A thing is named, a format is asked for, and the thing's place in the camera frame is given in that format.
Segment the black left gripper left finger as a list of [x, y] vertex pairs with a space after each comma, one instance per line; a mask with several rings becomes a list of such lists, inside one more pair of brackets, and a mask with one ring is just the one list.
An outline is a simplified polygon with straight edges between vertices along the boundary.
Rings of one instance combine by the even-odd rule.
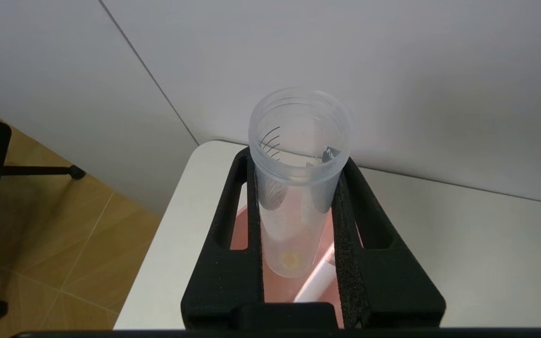
[[[247, 187], [247, 248], [231, 250], [240, 189]], [[182, 297], [187, 329], [227, 329], [231, 313], [263, 302], [261, 220], [248, 147], [232, 161], [212, 224]]]

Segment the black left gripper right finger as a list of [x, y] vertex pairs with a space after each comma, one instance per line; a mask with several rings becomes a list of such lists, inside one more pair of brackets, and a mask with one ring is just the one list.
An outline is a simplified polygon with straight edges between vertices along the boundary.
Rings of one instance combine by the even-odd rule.
[[446, 303], [348, 160], [332, 202], [333, 247], [346, 329], [437, 328]]

